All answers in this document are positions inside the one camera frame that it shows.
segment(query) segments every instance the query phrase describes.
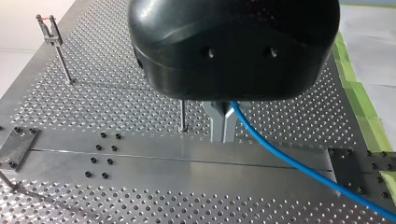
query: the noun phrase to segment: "black robot head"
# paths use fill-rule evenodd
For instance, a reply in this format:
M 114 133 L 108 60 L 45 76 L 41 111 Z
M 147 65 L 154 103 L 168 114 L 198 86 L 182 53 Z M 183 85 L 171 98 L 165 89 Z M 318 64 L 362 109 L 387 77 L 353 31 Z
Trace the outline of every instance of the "black robot head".
M 134 52 L 157 91 L 188 100 L 294 97 L 318 79 L 337 0 L 131 0 Z

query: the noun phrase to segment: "perforated steel plate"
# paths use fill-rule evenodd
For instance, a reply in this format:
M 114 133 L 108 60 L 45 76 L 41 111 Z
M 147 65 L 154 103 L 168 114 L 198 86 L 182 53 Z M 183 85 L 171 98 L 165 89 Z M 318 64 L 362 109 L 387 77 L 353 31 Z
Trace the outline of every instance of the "perforated steel plate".
M 77 83 L 64 82 L 55 59 L 13 117 L 18 125 L 82 132 L 117 131 L 177 135 L 178 102 L 154 91 L 133 54 L 127 28 L 128 0 L 94 1 L 64 38 L 62 51 Z M 301 146 L 355 147 L 361 136 L 330 59 L 321 80 L 288 101 L 253 102 L 247 118 L 269 140 Z M 209 140 L 209 117 L 187 102 L 188 135 Z M 240 143 L 249 138 L 240 125 Z
M 388 223 L 355 204 L 22 180 L 0 188 L 3 223 Z

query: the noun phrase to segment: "perforated metal table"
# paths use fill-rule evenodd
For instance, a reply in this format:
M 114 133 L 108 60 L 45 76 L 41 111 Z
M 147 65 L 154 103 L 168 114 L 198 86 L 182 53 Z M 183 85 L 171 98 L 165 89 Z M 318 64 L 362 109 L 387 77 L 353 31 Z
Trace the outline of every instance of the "perforated metal table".
M 187 102 L 188 131 L 179 133 L 178 102 L 154 91 L 135 60 L 127 2 L 77 0 L 61 20 L 75 85 L 64 82 L 54 49 L 43 45 L 1 99 L 1 145 L 15 126 L 41 130 L 21 169 L 6 172 L 27 192 L 2 185 L 3 223 L 388 223 L 267 153 L 241 124 L 234 143 L 210 143 L 199 102 Z M 353 149 L 367 164 L 367 197 L 395 211 L 365 158 L 332 57 L 311 90 L 251 102 L 246 115 L 263 136 L 328 177 L 326 149 Z

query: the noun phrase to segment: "metal post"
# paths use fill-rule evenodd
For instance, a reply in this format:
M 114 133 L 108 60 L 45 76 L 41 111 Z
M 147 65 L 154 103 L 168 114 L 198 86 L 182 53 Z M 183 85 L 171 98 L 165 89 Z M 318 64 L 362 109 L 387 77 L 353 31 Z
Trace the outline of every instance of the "metal post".
M 70 77 L 69 70 L 66 67 L 66 63 L 64 62 L 64 56 L 61 53 L 61 48 L 56 46 L 56 53 L 58 54 L 59 61 L 61 61 L 62 68 L 64 69 L 64 74 L 66 75 L 67 82 L 69 84 L 73 84 L 73 79 Z
M 7 184 L 7 186 L 9 186 L 12 189 L 15 189 L 15 185 L 1 171 L 0 171 L 0 179 L 2 179 Z
M 187 131 L 186 127 L 186 103 L 180 100 L 180 128 L 179 130 L 184 133 Z

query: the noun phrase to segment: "screw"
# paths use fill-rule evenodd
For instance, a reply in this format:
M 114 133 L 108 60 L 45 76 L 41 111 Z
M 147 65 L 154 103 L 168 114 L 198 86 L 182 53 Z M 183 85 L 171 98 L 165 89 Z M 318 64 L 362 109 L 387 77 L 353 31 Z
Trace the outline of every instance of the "screw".
M 102 178 L 103 179 L 108 179 L 108 174 L 107 173 L 102 173 Z
M 363 194 L 363 193 L 364 193 L 364 188 L 358 187 L 358 193 L 359 193 L 359 194 Z
M 89 172 L 89 171 L 85 172 L 84 175 L 85 175 L 86 177 L 88 177 L 88 178 L 92 176 L 91 172 Z
M 15 161 L 9 161 L 8 166 L 11 168 L 15 168 L 17 166 L 17 163 Z
M 382 178 L 381 176 L 376 178 L 377 183 L 382 183 L 382 181 L 384 181 L 384 178 Z
M 382 196 L 383 198 L 388 198 L 388 197 L 389 197 L 389 194 L 388 194 L 387 192 L 382 192 L 381 196 Z

